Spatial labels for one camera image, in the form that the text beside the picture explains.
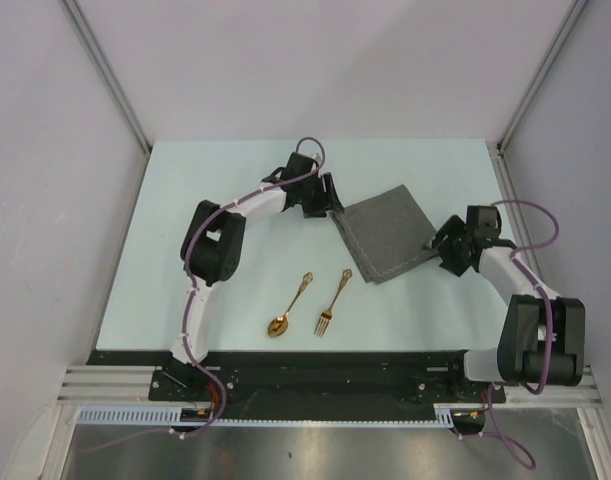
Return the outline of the gold fork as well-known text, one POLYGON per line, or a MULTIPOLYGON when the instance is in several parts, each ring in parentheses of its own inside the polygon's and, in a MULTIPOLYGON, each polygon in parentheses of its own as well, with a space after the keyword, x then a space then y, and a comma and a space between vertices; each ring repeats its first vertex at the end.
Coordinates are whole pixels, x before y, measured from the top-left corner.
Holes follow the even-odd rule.
POLYGON ((330 305, 324 311, 321 312, 319 319, 316 323, 315 330, 314 330, 314 335, 316 337, 322 338, 325 335, 325 332, 328 329, 332 321, 332 318, 333 318, 334 306, 337 303, 338 298, 341 295, 341 292, 344 290, 344 288, 346 287, 347 283, 352 278, 352 276, 353 276, 353 271, 351 269, 345 269, 343 271, 341 279, 337 287, 337 290, 336 290, 336 293, 330 305))

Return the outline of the grey cloth napkin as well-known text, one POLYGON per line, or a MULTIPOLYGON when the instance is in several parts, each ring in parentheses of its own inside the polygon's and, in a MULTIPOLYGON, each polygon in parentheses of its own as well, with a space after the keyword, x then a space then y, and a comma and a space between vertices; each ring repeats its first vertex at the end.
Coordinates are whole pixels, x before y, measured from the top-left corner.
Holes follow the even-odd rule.
POLYGON ((332 220, 363 280, 382 284, 434 257, 436 234, 404 185, 333 213, 332 220))

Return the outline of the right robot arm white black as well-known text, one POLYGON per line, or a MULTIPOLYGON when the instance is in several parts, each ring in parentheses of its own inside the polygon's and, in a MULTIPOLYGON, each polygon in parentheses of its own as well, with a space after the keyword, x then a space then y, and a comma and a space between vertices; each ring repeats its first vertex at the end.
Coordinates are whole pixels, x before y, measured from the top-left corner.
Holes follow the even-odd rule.
POLYGON ((498 345, 467 351, 464 366, 446 376, 454 399, 471 400, 483 382, 522 385, 535 395, 549 385, 580 383, 585 306, 548 287, 529 268, 522 249, 502 237, 496 206, 470 205, 464 219, 451 216, 430 241, 429 250, 440 259, 440 267, 455 276, 473 269, 507 305, 498 345))

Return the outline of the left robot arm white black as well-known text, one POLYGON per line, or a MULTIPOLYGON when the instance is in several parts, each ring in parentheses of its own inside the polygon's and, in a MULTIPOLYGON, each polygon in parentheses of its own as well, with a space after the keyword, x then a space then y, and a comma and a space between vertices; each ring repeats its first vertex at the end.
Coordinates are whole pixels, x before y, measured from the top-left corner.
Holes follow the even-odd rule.
POLYGON ((326 156, 293 151, 287 164, 263 178, 252 192, 224 204, 200 202, 183 240, 180 258, 189 280, 180 333, 163 371, 182 398, 199 397, 208 382, 199 370, 206 345, 210 308, 216 291, 230 280, 241 259, 246 229, 299 206, 305 218, 324 218, 344 210, 333 177, 322 168, 326 156))

